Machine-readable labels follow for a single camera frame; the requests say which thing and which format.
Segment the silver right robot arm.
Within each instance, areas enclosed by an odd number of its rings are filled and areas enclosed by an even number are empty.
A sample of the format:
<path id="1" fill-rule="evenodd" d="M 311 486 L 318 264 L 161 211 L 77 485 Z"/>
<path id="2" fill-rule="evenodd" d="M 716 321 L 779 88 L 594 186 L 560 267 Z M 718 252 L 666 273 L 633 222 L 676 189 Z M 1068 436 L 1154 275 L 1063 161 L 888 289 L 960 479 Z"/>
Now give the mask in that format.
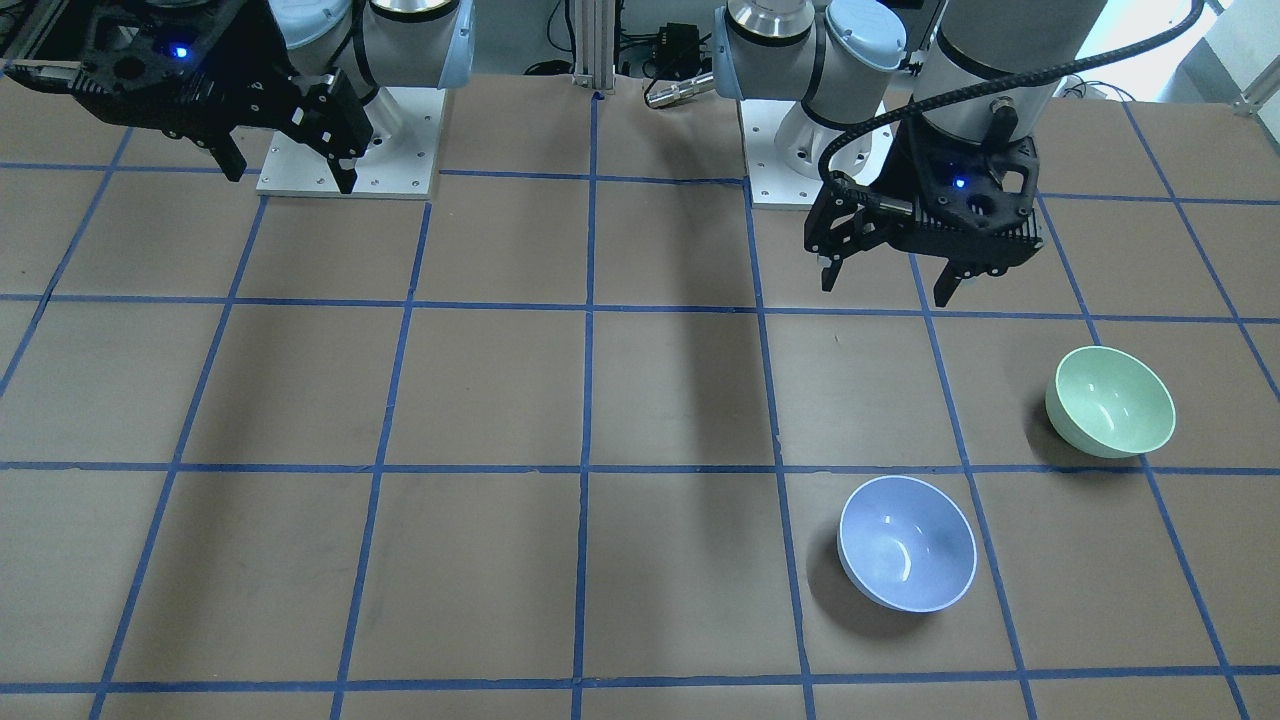
<path id="1" fill-rule="evenodd" d="M 8 78 L 189 141 L 229 181 L 248 167 L 236 132 L 271 131 L 273 195 L 426 196 L 474 47 L 470 1 L 3 4 Z"/>

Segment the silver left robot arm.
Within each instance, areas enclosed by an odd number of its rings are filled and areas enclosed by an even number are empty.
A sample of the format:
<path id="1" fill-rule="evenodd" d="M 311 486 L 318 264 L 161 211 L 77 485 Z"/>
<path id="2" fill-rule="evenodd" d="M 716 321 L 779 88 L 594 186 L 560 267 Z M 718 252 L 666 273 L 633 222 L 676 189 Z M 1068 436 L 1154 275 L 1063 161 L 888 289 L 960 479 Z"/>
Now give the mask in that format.
<path id="1" fill-rule="evenodd" d="M 1056 87 L 986 90 L 895 122 L 874 179 L 859 181 L 856 143 L 911 45 L 897 1 L 727 1 L 712 32 L 716 91 L 788 101 L 786 147 L 820 188 L 803 246 L 832 290 L 844 264 L 879 246 L 940 258 L 934 304 L 977 275 L 998 277 L 1043 247 L 1033 133 Z"/>

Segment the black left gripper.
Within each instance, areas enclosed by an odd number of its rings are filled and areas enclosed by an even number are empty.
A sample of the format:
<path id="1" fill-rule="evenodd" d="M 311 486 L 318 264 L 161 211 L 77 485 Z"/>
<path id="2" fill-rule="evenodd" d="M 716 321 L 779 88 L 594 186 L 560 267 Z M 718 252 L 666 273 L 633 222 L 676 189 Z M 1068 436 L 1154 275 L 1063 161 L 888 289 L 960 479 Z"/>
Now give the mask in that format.
<path id="1" fill-rule="evenodd" d="M 934 306 L 947 307 L 973 275 L 1002 275 L 1043 249 L 1039 169 L 1032 136 L 988 150 L 902 120 L 870 184 L 836 172 L 808 213 L 805 250 L 820 256 L 820 290 L 835 288 L 854 254 L 888 245 L 947 261 L 933 286 Z"/>

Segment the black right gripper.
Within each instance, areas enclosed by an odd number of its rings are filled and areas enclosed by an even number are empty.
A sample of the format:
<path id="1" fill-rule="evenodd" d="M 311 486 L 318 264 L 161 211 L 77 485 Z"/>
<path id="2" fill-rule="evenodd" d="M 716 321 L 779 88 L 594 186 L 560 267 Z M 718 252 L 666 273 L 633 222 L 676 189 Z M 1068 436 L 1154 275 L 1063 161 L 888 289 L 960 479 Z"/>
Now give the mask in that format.
<path id="1" fill-rule="evenodd" d="M 343 70 L 296 67 L 266 1 L 38 1 L 24 32 L 38 44 L 5 69 L 24 88 L 188 140 L 230 182 L 248 169 L 237 129 L 274 129 L 355 191 L 372 124 Z"/>

